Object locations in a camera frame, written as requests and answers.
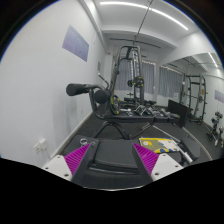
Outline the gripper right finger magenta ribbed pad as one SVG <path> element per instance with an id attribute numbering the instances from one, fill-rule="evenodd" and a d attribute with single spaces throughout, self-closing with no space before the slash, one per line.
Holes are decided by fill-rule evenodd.
<path id="1" fill-rule="evenodd" d="M 167 153 L 156 154 L 136 143 L 132 145 L 132 153 L 144 181 L 156 181 L 183 169 Z"/>

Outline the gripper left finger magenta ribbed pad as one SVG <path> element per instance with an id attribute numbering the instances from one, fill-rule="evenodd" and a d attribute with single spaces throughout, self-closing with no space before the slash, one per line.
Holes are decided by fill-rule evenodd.
<path id="1" fill-rule="evenodd" d="M 86 144 L 66 156 L 56 155 L 43 167 L 43 170 L 68 181 L 81 181 L 90 156 L 90 145 Z"/>

